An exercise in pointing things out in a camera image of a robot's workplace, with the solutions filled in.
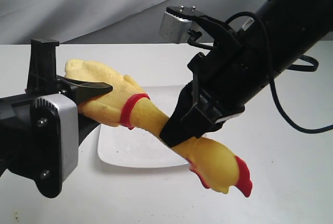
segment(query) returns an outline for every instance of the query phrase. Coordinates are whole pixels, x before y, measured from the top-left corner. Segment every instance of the rubber chicken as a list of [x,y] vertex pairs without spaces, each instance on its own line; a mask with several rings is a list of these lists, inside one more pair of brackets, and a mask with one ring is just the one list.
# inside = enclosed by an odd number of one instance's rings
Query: rubber chicken
[[[160,111],[144,90],[129,76],[96,61],[72,59],[66,63],[66,77],[87,82],[105,82],[113,91],[79,105],[79,113],[112,127],[144,129],[157,139],[169,117]],[[245,197],[252,190],[246,163],[223,144],[209,138],[193,137],[171,148],[188,160],[190,171],[202,185],[227,194],[236,186]]]

